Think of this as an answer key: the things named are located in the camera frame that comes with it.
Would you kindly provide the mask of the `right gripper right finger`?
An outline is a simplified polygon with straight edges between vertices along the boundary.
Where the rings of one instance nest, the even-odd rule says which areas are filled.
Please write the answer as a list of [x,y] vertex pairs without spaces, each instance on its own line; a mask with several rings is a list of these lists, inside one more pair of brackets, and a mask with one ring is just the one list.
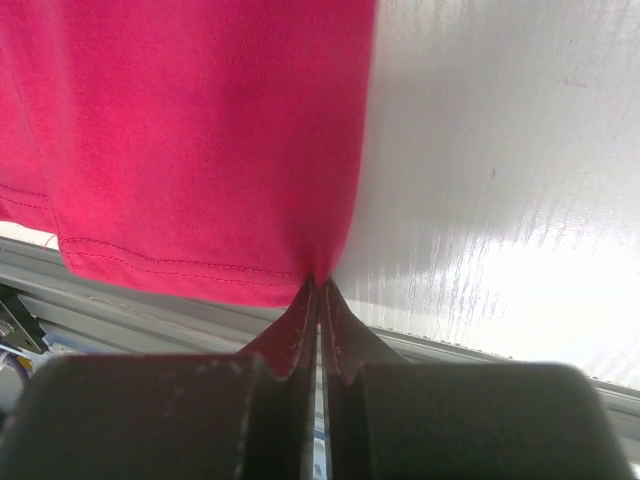
[[321,287],[320,303],[323,364],[330,376],[351,385],[365,365],[408,363],[350,310],[332,280]]

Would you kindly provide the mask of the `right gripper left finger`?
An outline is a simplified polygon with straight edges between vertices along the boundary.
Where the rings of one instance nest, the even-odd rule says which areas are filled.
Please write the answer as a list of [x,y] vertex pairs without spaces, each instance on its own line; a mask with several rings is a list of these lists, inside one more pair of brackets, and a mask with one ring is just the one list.
[[278,379],[306,370],[315,358],[318,323],[318,287],[307,281],[286,311],[238,355],[259,355]]

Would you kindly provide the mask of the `pink t shirt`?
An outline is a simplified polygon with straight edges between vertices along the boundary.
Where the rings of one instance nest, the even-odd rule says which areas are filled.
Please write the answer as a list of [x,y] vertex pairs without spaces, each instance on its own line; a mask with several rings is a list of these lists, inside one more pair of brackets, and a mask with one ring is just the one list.
[[1,217],[74,274],[289,304],[344,248],[372,1],[5,1]]

